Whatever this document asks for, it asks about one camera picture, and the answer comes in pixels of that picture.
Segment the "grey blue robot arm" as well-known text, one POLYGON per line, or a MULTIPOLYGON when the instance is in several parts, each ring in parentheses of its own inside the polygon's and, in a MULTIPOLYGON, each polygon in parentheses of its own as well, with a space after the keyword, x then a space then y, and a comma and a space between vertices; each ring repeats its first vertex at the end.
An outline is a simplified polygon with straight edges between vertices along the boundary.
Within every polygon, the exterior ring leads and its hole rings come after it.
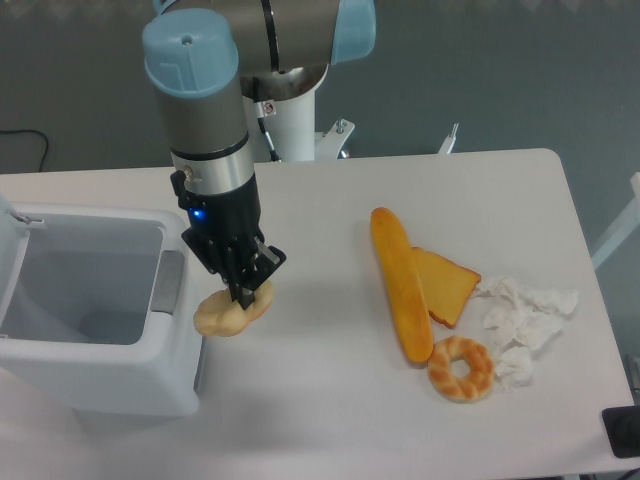
POLYGON ((260 230, 259 162, 336 157, 352 131, 315 127, 330 66, 376 41, 371 1, 159 1, 142 34, 190 226, 184 240, 242 307, 284 262, 260 230))

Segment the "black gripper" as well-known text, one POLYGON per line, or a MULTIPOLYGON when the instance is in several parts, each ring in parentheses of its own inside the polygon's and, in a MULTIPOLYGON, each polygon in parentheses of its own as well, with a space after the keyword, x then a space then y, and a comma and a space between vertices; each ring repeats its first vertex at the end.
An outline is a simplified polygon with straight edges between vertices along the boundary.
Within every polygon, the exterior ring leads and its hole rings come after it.
POLYGON ((172 173, 170 180, 178 206, 189 219, 182 239, 206 270, 224 275, 232 300, 248 309, 255 301, 253 291, 287 260, 283 251, 261 241, 264 236, 259 228, 261 207, 256 177, 237 189, 216 195, 188 191, 182 171, 172 173), (251 260, 247 290, 243 272, 251 260))

